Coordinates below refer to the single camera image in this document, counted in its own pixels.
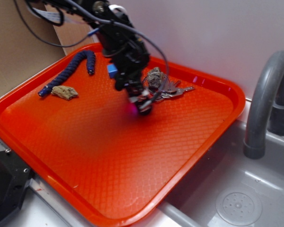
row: red tray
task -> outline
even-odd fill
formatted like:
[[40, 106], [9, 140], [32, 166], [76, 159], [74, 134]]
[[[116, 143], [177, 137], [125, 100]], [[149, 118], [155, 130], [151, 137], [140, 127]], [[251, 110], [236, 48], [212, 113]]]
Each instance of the red tray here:
[[[83, 49], [96, 53], [95, 75], [82, 62], [64, 83], [79, 97], [40, 98], [37, 92]], [[242, 112], [245, 96], [232, 82], [171, 63], [170, 79], [195, 90], [140, 116], [127, 93], [114, 90], [101, 46], [78, 51], [0, 100], [0, 137], [87, 220], [127, 226], [195, 165]], [[165, 70], [151, 58], [144, 76], [154, 67]]]

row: blue rope toy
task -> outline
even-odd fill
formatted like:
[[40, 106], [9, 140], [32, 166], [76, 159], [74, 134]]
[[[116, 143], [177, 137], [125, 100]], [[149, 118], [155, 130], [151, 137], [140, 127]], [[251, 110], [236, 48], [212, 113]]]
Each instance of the blue rope toy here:
[[68, 66], [60, 74], [58, 74], [55, 79], [45, 85], [44, 88], [38, 92], [38, 95], [40, 97], [44, 97], [51, 93], [53, 87], [59, 86], [63, 82], [65, 82], [74, 73], [81, 61], [83, 61], [84, 59], [87, 59], [86, 68], [88, 74], [93, 75], [95, 73], [96, 55], [93, 51], [83, 50], [77, 53], [68, 64]]

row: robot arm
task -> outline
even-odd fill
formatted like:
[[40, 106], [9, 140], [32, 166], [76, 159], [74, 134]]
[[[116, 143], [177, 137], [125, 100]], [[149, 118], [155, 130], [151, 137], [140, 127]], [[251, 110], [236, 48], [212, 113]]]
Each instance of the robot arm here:
[[[27, 4], [38, 0], [25, 0]], [[68, 0], [44, 0], [58, 9], [82, 16], [92, 28], [99, 28], [96, 33], [103, 46], [103, 55], [111, 59], [118, 73], [115, 76], [115, 88], [118, 91], [126, 89], [128, 96], [136, 104], [141, 114], [151, 111], [148, 93], [142, 85], [142, 70], [148, 65], [149, 53], [143, 41], [128, 29], [116, 26], [115, 23], [133, 27], [128, 16], [117, 10], [112, 11], [106, 0], [74, 0], [84, 10], [92, 14], [97, 20], [87, 17], [79, 8], [72, 6]]]

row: sink drain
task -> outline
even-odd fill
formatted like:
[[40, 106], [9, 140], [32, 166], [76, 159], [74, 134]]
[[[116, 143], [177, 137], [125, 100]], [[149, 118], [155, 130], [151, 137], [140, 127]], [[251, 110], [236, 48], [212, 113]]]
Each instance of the sink drain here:
[[261, 216], [262, 203], [253, 192], [245, 188], [228, 188], [218, 196], [216, 209], [229, 224], [247, 226]]

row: sink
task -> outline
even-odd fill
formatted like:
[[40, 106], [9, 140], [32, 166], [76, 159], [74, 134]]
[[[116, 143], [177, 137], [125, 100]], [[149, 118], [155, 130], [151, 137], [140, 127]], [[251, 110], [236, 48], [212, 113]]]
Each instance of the sink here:
[[265, 156], [253, 160], [245, 128], [236, 121], [165, 202], [203, 227], [284, 227], [284, 138], [268, 133]]

